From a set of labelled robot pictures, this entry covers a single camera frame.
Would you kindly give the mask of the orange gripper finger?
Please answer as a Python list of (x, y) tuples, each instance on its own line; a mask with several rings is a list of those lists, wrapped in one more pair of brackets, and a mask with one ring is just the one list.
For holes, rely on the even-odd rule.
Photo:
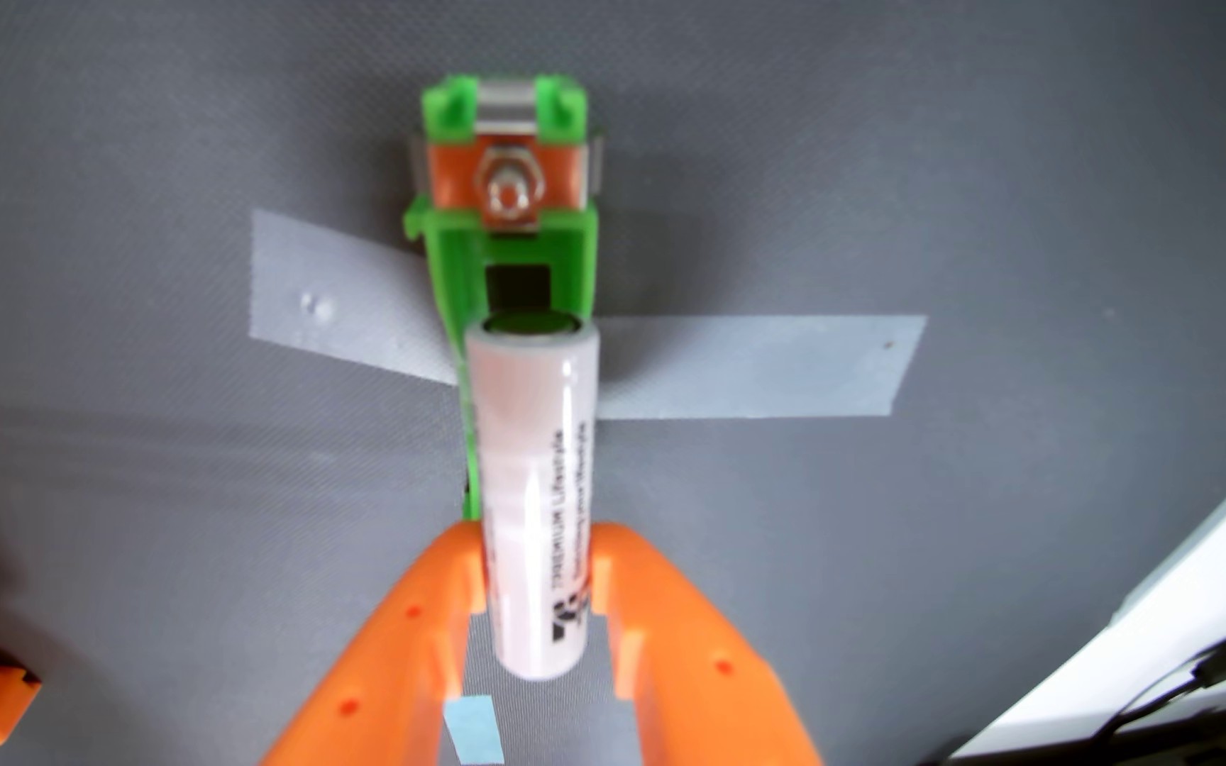
[(400, 575), (260, 764), (436, 764), (483, 612), (481, 525), (460, 521)]
[(821, 765), (767, 661), (680, 567), (629, 526), (591, 537), (591, 608), (645, 765)]

